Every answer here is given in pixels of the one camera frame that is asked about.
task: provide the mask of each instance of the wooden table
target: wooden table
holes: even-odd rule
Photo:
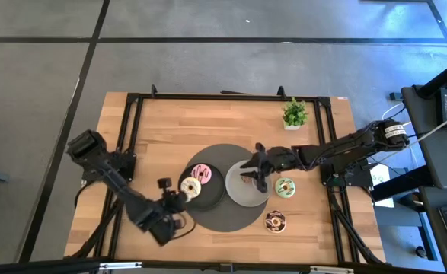
[[[105,98],[97,131],[106,139],[108,151],[115,148],[125,100],[126,93],[120,92],[108,93]],[[332,97],[331,103],[337,137],[355,132],[349,101]],[[250,151],[254,151],[255,142],[261,142],[267,148],[318,145],[312,104],[306,106],[309,123],[297,131],[283,129],[282,107],[283,103],[280,102],[262,101],[144,100],[136,141],[136,171],[131,187],[150,199],[159,199],[161,190],[157,179],[170,177],[177,185],[187,162],[209,145],[236,144]],[[322,116],[329,141],[324,110]],[[116,258],[336,264],[327,192],[321,185],[319,169],[274,174],[273,182],[279,176],[295,181],[295,195],[282,199],[272,192],[263,214],[252,225],[231,233],[196,226],[186,237],[159,247],[150,233],[143,234],[123,213]],[[97,183],[82,193],[65,249],[66,255],[78,250],[96,228],[106,189],[104,184]],[[369,196],[359,188],[349,187],[348,197],[355,229],[374,254],[385,260]],[[272,234],[263,225],[265,213],[272,210],[280,210],[287,217],[287,227],[281,234]],[[351,260],[343,228],[341,234],[346,259]],[[103,254],[107,254],[109,236],[110,232],[105,237]]]

